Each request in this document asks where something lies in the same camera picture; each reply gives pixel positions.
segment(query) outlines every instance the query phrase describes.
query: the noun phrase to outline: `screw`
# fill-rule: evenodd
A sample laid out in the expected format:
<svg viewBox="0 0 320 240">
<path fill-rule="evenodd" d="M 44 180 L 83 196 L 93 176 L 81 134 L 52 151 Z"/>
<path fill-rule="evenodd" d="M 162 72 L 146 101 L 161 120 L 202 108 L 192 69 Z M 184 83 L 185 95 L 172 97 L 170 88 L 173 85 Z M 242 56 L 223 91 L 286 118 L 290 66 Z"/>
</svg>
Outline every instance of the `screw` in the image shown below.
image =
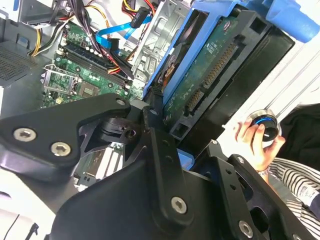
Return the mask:
<svg viewBox="0 0 320 240">
<path fill-rule="evenodd" d="M 248 223 L 245 221 L 239 221 L 239 228 L 241 232 L 249 239 L 252 239 L 254 236 L 254 232 L 252 231 L 252 228 L 249 226 Z"/>
<path fill-rule="evenodd" d="M 244 160 L 242 157 L 239 157 L 239 156 L 238 156 L 238 160 L 239 160 L 239 162 L 240 162 L 241 164 L 244 164 L 244 163 L 245 163 L 245 160 Z"/>
<path fill-rule="evenodd" d="M 51 146 L 51 152 L 57 157 L 65 157 L 71 153 L 71 147 L 65 142 L 55 142 Z"/>
<path fill-rule="evenodd" d="M 31 142 L 37 137 L 37 134 L 35 131 L 33 131 L 30 128 L 18 128 L 13 132 L 13 136 L 15 139 L 21 142 Z"/>
<path fill-rule="evenodd" d="M 119 98 L 116 100 L 116 102 L 122 106 L 126 105 L 126 103 Z"/>
<path fill-rule="evenodd" d="M 292 236 L 294 240 L 302 240 L 297 234 L 293 234 Z"/>
<path fill-rule="evenodd" d="M 174 196 L 171 199 L 171 206 L 179 214 L 185 214 L 187 212 L 187 204 L 181 197 Z"/>
</svg>

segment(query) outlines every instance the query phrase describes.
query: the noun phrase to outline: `yellow wire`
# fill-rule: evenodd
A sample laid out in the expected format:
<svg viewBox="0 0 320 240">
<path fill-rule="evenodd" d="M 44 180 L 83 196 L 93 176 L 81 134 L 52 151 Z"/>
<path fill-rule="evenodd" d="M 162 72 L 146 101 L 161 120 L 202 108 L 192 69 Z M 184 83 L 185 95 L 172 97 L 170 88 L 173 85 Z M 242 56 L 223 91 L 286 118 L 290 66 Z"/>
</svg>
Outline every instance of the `yellow wire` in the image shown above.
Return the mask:
<svg viewBox="0 0 320 240">
<path fill-rule="evenodd" d="M 130 11 L 133 11 L 133 12 L 138 12 L 137 10 L 132 9 L 132 8 L 129 6 L 129 4 L 127 3 L 127 0 L 123 0 L 123 2 L 124 2 L 124 5 L 126 6 L 127 9 L 129 9 Z"/>
<path fill-rule="evenodd" d="M 115 69 L 112 69 L 112 70 L 108 71 L 108 74 L 110 74 L 110 73 L 112 73 L 112 72 L 115 72 L 115 71 L 118 71 L 119 69 L 120 69 L 120 67 L 117 67 L 117 68 L 115 68 Z"/>
<path fill-rule="evenodd" d="M 109 25 L 109 21 L 108 21 L 108 19 L 107 19 L 107 16 L 105 15 L 105 13 L 104 13 L 100 8 L 98 8 L 98 7 L 96 7 L 96 6 L 92 6 L 92 5 L 85 6 L 85 7 L 86 7 L 86 8 L 91 8 L 91 9 L 97 10 L 97 11 L 102 15 L 102 17 L 104 18 L 106 27 L 107 27 L 107 28 L 110 28 L 110 25 Z"/>
<path fill-rule="evenodd" d="M 33 57 L 39 51 L 39 48 L 40 48 L 40 45 L 41 45 L 40 39 L 41 39 L 41 32 L 40 32 L 40 29 L 37 29 L 36 30 L 36 44 L 35 44 L 35 48 L 34 48 L 34 51 L 33 51 L 33 54 L 32 54 Z"/>
</svg>

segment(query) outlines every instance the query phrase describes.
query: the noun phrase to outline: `blue plastic clip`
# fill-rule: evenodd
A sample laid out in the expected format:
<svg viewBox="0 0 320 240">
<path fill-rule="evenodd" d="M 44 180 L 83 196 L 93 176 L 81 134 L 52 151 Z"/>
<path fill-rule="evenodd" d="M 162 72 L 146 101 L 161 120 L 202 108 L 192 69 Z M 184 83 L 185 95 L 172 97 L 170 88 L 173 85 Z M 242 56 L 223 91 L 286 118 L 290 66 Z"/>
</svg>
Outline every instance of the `blue plastic clip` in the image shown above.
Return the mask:
<svg viewBox="0 0 320 240">
<path fill-rule="evenodd" d="M 180 149 L 177 149 L 177 151 L 178 151 L 181 167 L 183 169 L 190 170 L 192 166 L 195 164 L 194 156 Z"/>
<path fill-rule="evenodd" d="M 151 20 L 152 20 L 151 16 L 147 16 L 142 24 L 150 23 Z M 112 34 L 125 29 L 129 29 L 129 31 L 124 36 L 124 38 L 127 40 L 131 36 L 131 34 L 136 30 L 135 28 L 131 28 L 130 22 L 127 22 L 122 25 L 112 26 L 109 28 L 102 29 L 96 33 L 95 39 L 100 45 L 109 49 L 111 48 L 111 42 L 109 42 L 108 39 L 104 38 L 103 35 Z"/>
<path fill-rule="evenodd" d="M 320 31 L 320 26 L 301 12 L 294 0 L 250 0 L 246 7 L 302 43 L 309 42 Z"/>
</svg>

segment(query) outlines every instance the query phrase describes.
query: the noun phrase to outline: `green circuit board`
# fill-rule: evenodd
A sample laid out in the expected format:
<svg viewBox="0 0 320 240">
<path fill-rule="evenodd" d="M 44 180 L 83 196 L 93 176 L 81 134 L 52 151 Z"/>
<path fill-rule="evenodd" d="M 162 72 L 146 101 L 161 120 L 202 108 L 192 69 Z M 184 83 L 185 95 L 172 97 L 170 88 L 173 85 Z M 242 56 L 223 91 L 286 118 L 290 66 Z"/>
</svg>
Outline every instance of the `green circuit board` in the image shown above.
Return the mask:
<svg viewBox="0 0 320 240">
<path fill-rule="evenodd" d="M 66 58 L 61 58 L 60 56 L 56 57 L 54 64 L 60 69 L 77 74 L 80 77 L 81 82 L 74 86 L 75 94 L 47 91 L 43 99 L 43 108 L 107 93 L 119 94 L 129 102 L 134 99 L 142 98 L 143 86 L 141 85 L 132 84 L 130 89 L 125 90 L 122 86 L 113 83 L 112 81 L 101 77 Z M 52 74 L 50 86 L 59 86 L 61 89 L 66 89 L 68 82 L 65 80 L 65 78 L 62 78 L 57 74 Z"/>
<path fill-rule="evenodd" d="M 211 33 L 163 109 L 167 126 L 172 126 L 184 114 L 185 106 L 191 96 L 200 96 L 197 94 L 197 89 L 203 81 L 204 74 L 225 46 L 237 24 L 235 17 L 226 17 Z"/>
<path fill-rule="evenodd" d="M 92 44 L 88 36 L 78 25 L 68 23 L 64 31 L 65 34 L 61 42 L 63 41 L 64 44 L 71 43 L 82 49 L 85 49 L 86 47 L 91 49 Z M 126 51 L 119 52 L 119 55 L 123 55 L 124 58 L 127 54 L 129 53 Z M 131 86 L 128 84 L 126 84 L 126 87 L 123 84 L 119 85 L 112 81 L 111 76 L 110 78 L 108 78 L 107 74 L 101 76 L 59 54 L 56 54 L 53 63 L 58 69 L 77 75 L 80 81 L 76 82 L 72 86 L 72 90 L 70 90 L 70 78 L 68 76 L 52 73 L 48 87 L 58 89 L 58 91 L 45 88 L 42 108 L 48 108 L 57 104 L 69 103 L 107 93 L 119 94 L 129 102 L 134 99 L 142 99 L 143 97 L 144 86 L 139 81 L 133 81 L 130 84 Z"/>
</svg>

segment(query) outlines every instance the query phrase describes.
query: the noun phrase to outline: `silver bolt head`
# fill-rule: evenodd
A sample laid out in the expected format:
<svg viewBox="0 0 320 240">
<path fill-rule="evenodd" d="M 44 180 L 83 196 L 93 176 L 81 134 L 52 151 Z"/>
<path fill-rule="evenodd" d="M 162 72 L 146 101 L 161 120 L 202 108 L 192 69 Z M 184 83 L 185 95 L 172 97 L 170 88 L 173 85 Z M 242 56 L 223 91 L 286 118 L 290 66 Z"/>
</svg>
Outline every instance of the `silver bolt head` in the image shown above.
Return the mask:
<svg viewBox="0 0 320 240">
<path fill-rule="evenodd" d="M 239 228 L 247 238 L 252 239 L 254 237 L 254 231 L 245 221 L 239 221 Z"/>
<path fill-rule="evenodd" d="M 245 160 L 244 160 L 242 157 L 240 157 L 240 156 L 238 156 L 238 160 L 239 160 L 239 162 L 240 162 L 241 164 L 244 164 L 244 163 L 245 163 Z"/>
<path fill-rule="evenodd" d="M 171 199 L 171 206 L 179 214 L 185 214 L 187 212 L 187 204 L 181 197 L 174 196 Z"/>
<path fill-rule="evenodd" d="M 71 147 L 65 142 L 55 142 L 51 145 L 51 152 L 57 157 L 66 157 L 71 153 Z"/>
<path fill-rule="evenodd" d="M 13 132 L 13 137 L 21 142 L 31 142 L 36 139 L 37 133 L 30 128 L 21 127 Z"/>
</svg>

